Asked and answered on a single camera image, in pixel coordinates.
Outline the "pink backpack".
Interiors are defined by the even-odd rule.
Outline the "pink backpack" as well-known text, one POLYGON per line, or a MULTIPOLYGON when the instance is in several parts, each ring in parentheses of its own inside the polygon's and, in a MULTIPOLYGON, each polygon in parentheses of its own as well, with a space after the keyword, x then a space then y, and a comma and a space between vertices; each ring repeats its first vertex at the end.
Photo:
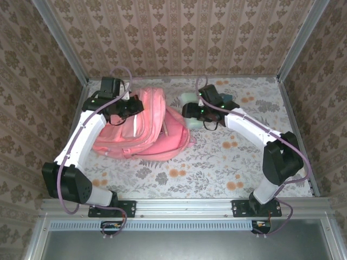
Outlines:
POLYGON ((130 97, 139 98, 144 110, 125 120, 111 116, 92 146, 94 152, 114 159, 168 161, 195 144, 185 119, 166 105, 162 88, 146 87, 130 97))

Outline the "right black mount plate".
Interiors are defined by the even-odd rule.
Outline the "right black mount plate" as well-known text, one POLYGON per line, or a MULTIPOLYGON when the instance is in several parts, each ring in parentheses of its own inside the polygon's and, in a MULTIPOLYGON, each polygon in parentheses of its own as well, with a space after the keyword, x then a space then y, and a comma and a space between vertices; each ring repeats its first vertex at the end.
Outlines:
POLYGON ((260 204, 249 199, 232 200, 233 217, 281 217, 281 207, 278 201, 271 200, 267 204, 260 204))

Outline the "aluminium frame post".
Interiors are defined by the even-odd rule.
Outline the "aluminium frame post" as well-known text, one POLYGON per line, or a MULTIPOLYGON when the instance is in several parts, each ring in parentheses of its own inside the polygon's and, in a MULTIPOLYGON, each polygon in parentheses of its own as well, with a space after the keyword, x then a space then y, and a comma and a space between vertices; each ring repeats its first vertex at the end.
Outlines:
POLYGON ((277 73, 279 82, 284 82, 285 78, 292 69, 295 61, 302 52, 307 40, 311 36, 315 26, 321 18, 330 0, 314 0, 306 18, 298 31, 298 34, 291 45, 280 69, 277 73))
POLYGON ((62 50, 65 58, 73 69, 76 77, 81 85, 85 88, 88 84, 88 76, 78 59, 77 52, 73 49, 68 34, 64 31, 63 25, 59 22, 58 17, 54 14, 53 8, 47 0, 32 0, 44 22, 46 23, 50 33, 55 38, 57 44, 62 50))

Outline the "left black mount plate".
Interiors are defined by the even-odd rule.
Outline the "left black mount plate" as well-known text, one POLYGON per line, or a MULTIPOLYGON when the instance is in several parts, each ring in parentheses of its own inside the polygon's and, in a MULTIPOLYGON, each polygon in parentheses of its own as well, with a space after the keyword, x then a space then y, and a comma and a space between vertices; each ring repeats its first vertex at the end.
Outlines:
POLYGON ((117 207, 126 212, 128 218, 134 218, 136 214, 135 200, 120 200, 117 206, 90 206, 88 217, 90 218, 121 218, 123 213, 119 210, 112 209, 117 207))

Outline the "black mount plate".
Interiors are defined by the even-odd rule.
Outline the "black mount plate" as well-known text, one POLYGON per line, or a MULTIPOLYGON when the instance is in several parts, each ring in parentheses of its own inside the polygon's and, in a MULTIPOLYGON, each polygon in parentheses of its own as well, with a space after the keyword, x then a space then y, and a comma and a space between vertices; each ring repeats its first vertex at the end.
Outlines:
POLYGON ((135 200, 120 200, 117 206, 90 206, 88 217, 90 218, 121 218, 123 213, 119 210, 112 209, 117 207, 126 212, 128 218, 134 218, 136 214, 135 200))
POLYGON ((260 204, 249 199, 232 200, 233 217, 281 217, 281 207, 278 201, 271 200, 267 204, 260 204))

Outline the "grey metal sheet panel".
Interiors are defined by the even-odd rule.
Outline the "grey metal sheet panel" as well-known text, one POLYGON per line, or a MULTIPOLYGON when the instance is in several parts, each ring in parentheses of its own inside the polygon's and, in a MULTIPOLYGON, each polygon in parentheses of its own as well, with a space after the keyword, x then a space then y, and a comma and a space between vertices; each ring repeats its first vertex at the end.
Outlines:
POLYGON ((292 220, 272 236, 250 231, 55 231, 42 260, 333 260, 319 221, 292 220))

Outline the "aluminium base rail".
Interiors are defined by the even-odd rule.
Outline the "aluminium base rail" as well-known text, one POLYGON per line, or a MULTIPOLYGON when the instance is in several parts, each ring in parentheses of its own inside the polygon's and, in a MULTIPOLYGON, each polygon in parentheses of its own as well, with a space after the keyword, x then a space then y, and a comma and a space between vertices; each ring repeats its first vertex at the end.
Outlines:
MULTIPOLYGON (((331 219, 334 210, 327 198, 302 197, 280 198, 280 217, 271 220, 285 220, 292 211, 291 219, 331 219)), ((193 220, 193 219, 232 219, 234 213, 233 198, 229 199, 137 199, 133 220, 193 220)), ((87 205, 81 205, 73 215, 66 214, 56 199, 45 199, 38 215, 39 220, 45 218, 63 220, 87 220, 87 205)))

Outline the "aluminium side rail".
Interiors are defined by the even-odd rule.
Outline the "aluminium side rail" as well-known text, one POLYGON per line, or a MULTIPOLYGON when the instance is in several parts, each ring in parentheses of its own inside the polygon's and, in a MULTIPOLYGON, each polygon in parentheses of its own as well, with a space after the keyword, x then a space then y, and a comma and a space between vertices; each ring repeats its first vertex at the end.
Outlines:
MULTIPOLYGON (((293 112, 293 109, 292 109, 292 106, 291 106, 291 103, 290 103, 290 99, 288 97, 285 85, 279 79, 277 79, 277 82, 278 82, 279 90, 280 90, 280 93, 281 93, 281 96, 282 96, 282 99, 283 99, 283 102, 284 102, 284 106, 286 108, 286 112, 287 112, 287 115, 288 115, 288 119, 289 119, 291 128, 293 130, 293 133, 297 137, 300 151, 308 159, 309 157, 308 157, 308 155, 306 153, 306 149, 305 149, 302 137, 300 135, 299 127, 297 125, 297 122, 296 122, 296 119, 295 119, 295 115, 294 115, 294 112, 293 112)), ((319 192, 319 189, 318 189, 318 186, 317 186, 317 182, 315 180, 315 177, 314 177, 313 173, 310 174, 310 178, 308 179, 308 182, 309 182, 309 185, 310 185, 311 190, 312 190, 312 195, 314 197, 320 197, 320 192, 319 192)))
MULTIPOLYGON (((89 86, 86 86, 85 88, 82 88, 81 96, 79 98, 78 106, 75 111, 72 127, 69 134, 69 139, 61 152, 62 158, 64 159, 68 148, 70 147, 76 132, 80 128, 81 122, 80 117, 82 113, 82 107, 84 102, 87 100, 89 94, 89 86)), ((79 170, 77 168, 76 162, 72 162, 70 164, 69 159, 66 160, 64 167, 62 168, 61 172, 61 182, 59 183, 59 187, 61 190, 61 198, 67 199, 72 202, 81 202, 82 195, 79 193, 82 188, 84 187, 91 187, 91 184, 89 184, 89 181, 87 181, 87 178, 82 174, 82 170, 79 170)), ((57 188, 57 176, 59 173, 60 168, 60 162, 54 162, 53 163, 53 177, 52 177, 52 191, 50 192, 51 195, 53 195, 54 198, 59 198, 58 196, 58 188, 57 188)))

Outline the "mint green pencil case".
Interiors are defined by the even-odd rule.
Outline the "mint green pencil case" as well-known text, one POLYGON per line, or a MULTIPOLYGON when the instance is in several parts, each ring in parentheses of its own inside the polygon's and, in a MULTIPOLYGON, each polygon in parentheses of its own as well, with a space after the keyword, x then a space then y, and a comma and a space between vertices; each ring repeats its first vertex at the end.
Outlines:
MULTIPOLYGON (((182 107, 186 105, 187 103, 198 103, 198 97, 194 93, 182 93, 179 97, 179 100, 181 102, 182 107)), ((203 128, 203 122, 198 121, 195 118, 186 118, 184 115, 185 124, 188 129, 202 129, 203 128)))

